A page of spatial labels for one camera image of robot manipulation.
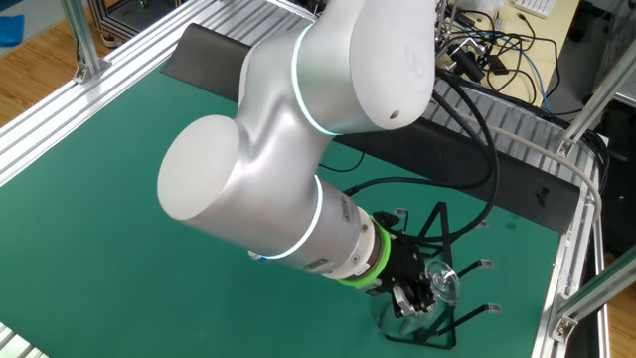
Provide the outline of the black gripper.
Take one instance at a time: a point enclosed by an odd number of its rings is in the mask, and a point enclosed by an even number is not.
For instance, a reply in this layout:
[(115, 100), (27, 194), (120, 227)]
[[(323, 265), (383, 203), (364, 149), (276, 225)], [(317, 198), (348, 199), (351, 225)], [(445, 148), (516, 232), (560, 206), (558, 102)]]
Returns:
[(380, 255), (380, 291), (392, 290), (402, 317), (423, 316), (432, 312), (435, 295), (423, 273), (419, 247), (411, 240), (383, 234)]

